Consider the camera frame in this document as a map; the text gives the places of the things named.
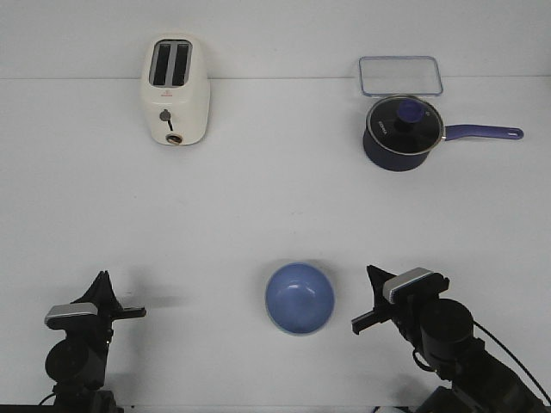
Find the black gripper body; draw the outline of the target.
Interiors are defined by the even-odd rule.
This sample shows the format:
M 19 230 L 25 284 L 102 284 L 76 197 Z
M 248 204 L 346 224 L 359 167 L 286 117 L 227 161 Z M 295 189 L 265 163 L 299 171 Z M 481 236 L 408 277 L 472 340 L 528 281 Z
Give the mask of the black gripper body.
M 371 311 L 352 319 L 352 332 L 359 335 L 375 324 L 392 321 L 406 340 L 420 340 L 419 317 L 423 306 L 424 296 L 418 293 L 397 293 L 392 304 L 381 298 Z
M 89 340 L 110 340 L 114 321 L 146 315 L 145 307 L 123 307 L 117 299 L 100 303 L 75 300 L 71 306 L 75 312 L 69 317 L 68 330 L 87 336 Z

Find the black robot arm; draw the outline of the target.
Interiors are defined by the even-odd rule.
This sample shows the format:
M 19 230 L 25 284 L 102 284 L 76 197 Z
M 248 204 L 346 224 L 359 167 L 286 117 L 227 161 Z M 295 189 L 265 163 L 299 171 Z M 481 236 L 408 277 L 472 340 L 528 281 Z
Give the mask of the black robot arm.
M 519 376 L 486 351 L 474 335 L 470 310 L 442 297 L 449 278 L 426 268 L 391 274 L 366 268 L 374 293 L 373 309 L 352 320 L 355 334 L 392 321 L 412 345 L 412 357 L 424 371 L 451 386 L 437 387 L 419 412 L 548 412 L 550 398 L 537 397 Z
M 121 305 L 107 270 L 99 272 L 83 296 L 49 310 L 44 319 L 46 327 L 65 332 L 65 338 L 53 346 L 45 361 L 46 374 L 55 382 L 55 411 L 124 410 L 114 393 L 103 388 L 113 322 L 145 315 L 145 307 Z

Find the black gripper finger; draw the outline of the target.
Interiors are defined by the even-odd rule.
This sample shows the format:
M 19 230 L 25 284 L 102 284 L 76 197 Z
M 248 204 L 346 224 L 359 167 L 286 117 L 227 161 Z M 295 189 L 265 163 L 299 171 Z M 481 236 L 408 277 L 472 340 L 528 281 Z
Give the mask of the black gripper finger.
M 106 306 L 117 306 L 117 298 L 113 290 L 112 282 L 108 271 L 104 272 L 104 302 Z
M 81 302 L 101 304 L 103 302 L 103 284 L 105 281 L 106 272 L 101 271 L 94 279 L 90 287 L 80 298 Z
M 396 277 L 395 274 L 388 273 L 387 271 L 378 268 L 375 265 L 368 265 L 366 267 L 366 270 L 375 297 L 382 296 L 384 284 L 388 280 Z
M 384 271 L 380 268 L 368 268 L 368 277 L 373 289 L 374 308 L 384 303 L 382 288 L 384 286 Z

